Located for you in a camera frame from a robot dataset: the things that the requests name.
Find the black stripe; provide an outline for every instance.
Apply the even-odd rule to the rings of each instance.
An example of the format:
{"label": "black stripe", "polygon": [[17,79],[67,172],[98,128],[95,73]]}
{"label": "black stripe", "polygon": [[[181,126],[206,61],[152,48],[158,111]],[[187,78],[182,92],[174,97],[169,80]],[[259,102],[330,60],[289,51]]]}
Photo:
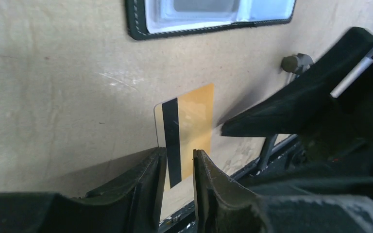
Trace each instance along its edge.
{"label": "black stripe", "polygon": [[168,172],[171,188],[181,182],[181,149],[179,145],[178,99],[162,104]]}

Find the worn table surface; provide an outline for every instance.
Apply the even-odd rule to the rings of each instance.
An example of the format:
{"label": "worn table surface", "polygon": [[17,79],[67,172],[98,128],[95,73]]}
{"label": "worn table surface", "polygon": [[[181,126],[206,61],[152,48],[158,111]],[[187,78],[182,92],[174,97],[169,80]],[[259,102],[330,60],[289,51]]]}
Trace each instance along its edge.
{"label": "worn table surface", "polygon": [[[157,146],[156,104],[215,85],[213,127],[280,89],[281,58],[314,59],[350,26],[373,31],[373,0],[298,0],[287,25],[132,40],[123,0],[0,0],[0,191],[80,196]],[[221,138],[228,174],[262,138]],[[164,194],[162,217],[193,197],[192,179]]]}

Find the beige table surface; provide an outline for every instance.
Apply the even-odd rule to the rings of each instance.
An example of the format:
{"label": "beige table surface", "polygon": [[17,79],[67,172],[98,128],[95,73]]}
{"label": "beige table surface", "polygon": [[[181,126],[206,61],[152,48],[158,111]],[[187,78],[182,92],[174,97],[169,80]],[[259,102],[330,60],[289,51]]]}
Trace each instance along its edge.
{"label": "beige table surface", "polygon": [[[81,196],[157,146],[156,104],[213,83],[215,128],[284,85],[283,56],[317,59],[348,27],[373,31],[373,0],[298,0],[287,25],[136,42],[123,5],[0,0],[0,191]],[[218,130],[211,157],[228,174],[258,156],[262,138]],[[165,192],[162,217],[191,184]]]}

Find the black magnetic stripe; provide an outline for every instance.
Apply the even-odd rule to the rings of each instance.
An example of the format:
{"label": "black magnetic stripe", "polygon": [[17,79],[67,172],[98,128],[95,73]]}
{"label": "black magnetic stripe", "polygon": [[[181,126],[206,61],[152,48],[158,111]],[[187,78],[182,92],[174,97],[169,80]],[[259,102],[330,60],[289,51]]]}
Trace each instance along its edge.
{"label": "black magnetic stripe", "polygon": [[179,144],[178,98],[162,104],[168,172],[171,188],[181,182],[181,149]]}

